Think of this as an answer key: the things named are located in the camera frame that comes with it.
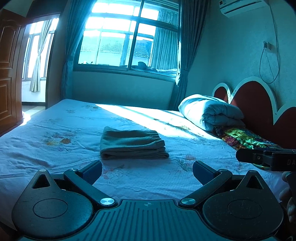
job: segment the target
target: tied curtain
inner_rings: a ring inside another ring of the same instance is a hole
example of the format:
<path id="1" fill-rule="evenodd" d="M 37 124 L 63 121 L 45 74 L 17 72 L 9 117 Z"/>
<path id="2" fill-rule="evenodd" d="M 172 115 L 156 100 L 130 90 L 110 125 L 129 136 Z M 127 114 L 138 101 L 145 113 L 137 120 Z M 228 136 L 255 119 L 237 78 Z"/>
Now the tied curtain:
<path id="1" fill-rule="evenodd" d="M 178 12 L 160 10 L 158 21 L 178 26 Z M 178 33 L 164 28 L 156 28 L 151 55 L 151 67 L 156 69 L 177 68 Z"/>
<path id="2" fill-rule="evenodd" d="M 66 61 L 64 64 L 61 98 L 72 98 L 72 72 L 75 51 L 82 38 L 86 21 L 96 0 L 72 0 L 67 18 L 66 30 Z"/>
<path id="3" fill-rule="evenodd" d="M 33 70 L 31 84 L 30 84 L 30 91 L 31 92 L 39 92 L 41 90 L 41 88 L 40 88 L 41 53 L 45 47 L 45 42 L 46 42 L 51 24 L 52 24 L 52 19 L 44 21 L 44 23 L 42 25 L 41 33 L 39 35 L 38 55 L 37 55 L 36 62 L 34 65 L 34 70 Z"/>
<path id="4" fill-rule="evenodd" d="M 188 73 L 196 57 L 210 0 L 181 0 L 179 3 L 178 71 L 169 104 L 177 110 L 185 98 Z"/>

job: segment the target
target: white wall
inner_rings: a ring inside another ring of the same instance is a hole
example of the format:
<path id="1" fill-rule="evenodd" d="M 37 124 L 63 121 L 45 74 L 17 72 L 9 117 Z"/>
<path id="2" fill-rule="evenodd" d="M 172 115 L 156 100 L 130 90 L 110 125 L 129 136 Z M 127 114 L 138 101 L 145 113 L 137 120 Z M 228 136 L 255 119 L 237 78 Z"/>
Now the white wall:
<path id="1" fill-rule="evenodd" d="M 11 0 L 3 8 L 26 17 L 32 2 L 33 0 Z"/>
<path id="2" fill-rule="evenodd" d="M 22 102 L 45 102 L 45 84 L 46 81 L 40 81 L 41 91 L 31 92 L 30 81 L 22 82 Z"/>
<path id="3" fill-rule="evenodd" d="M 48 107 L 60 101 L 65 63 L 65 32 L 70 1 L 60 16 L 52 45 L 48 73 Z M 167 109 L 173 82 L 124 74 L 73 72 L 73 98 L 80 101 Z"/>
<path id="4" fill-rule="evenodd" d="M 219 82 L 234 89 L 243 79 L 259 76 L 263 41 L 273 45 L 268 53 L 271 69 L 277 74 L 275 34 L 269 7 L 227 18 L 219 10 L 219 0 L 212 0 L 206 29 L 195 62 L 189 73 L 187 95 L 210 95 Z M 279 107 L 296 99 L 296 16 L 284 0 L 270 1 L 279 40 L 280 74 L 270 87 L 276 92 Z M 272 81 L 266 56 L 263 55 L 263 79 Z"/>
<path id="5" fill-rule="evenodd" d="M 125 74 L 73 72 L 73 98 L 166 110 L 173 82 Z"/>

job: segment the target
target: window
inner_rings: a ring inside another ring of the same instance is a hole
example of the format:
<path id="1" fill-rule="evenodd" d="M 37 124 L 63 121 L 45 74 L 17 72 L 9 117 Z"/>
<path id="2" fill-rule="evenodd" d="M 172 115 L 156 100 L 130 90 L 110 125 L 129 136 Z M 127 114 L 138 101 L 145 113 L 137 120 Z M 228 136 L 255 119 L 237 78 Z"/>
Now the window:
<path id="1" fill-rule="evenodd" d="M 177 71 L 177 44 L 178 4 L 98 0 L 85 25 L 75 67 L 172 77 Z"/>
<path id="2" fill-rule="evenodd" d="M 49 34 L 47 35 L 45 46 L 44 46 L 44 49 L 41 53 L 41 61 L 40 61 L 41 80 L 46 79 L 50 48 L 52 45 L 52 39 L 54 36 L 54 32 L 57 28 L 58 21 L 59 21 L 58 18 L 54 18 L 52 20 L 52 24 L 49 29 Z M 31 24 L 29 38 L 28 38 L 26 52 L 25 52 L 24 65 L 23 65 L 23 70 L 22 70 L 22 80 L 23 81 L 31 81 L 36 58 L 38 56 L 38 41 L 39 41 L 39 37 L 40 37 L 40 33 L 42 30 L 43 24 L 44 24 L 44 21 L 40 21 L 40 22 L 36 22 L 36 23 Z"/>

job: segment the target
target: headboard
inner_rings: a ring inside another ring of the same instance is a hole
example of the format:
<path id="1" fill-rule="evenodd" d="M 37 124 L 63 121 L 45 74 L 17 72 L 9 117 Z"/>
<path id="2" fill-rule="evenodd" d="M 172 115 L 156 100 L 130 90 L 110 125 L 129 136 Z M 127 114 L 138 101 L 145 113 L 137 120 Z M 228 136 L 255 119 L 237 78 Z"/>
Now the headboard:
<path id="1" fill-rule="evenodd" d="M 296 101 L 278 109 L 272 90 L 258 77 L 244 79 L 229 93 L 227 84 L 220 83 L 212 96 L 239 107 L 249 130 L 283 148 L 296 149 Z"/>

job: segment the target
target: wooden door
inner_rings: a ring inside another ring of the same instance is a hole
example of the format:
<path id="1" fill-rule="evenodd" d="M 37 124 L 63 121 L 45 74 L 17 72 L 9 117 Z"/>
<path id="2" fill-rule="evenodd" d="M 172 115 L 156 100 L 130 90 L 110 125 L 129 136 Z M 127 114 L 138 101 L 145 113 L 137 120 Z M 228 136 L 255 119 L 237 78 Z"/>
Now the wooden door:
<path id="1" fill-rule="evenodd" d="M 26 18 L 0 11 L 0 136 L 22 123 L 22 66 L 20 47 Z"/>

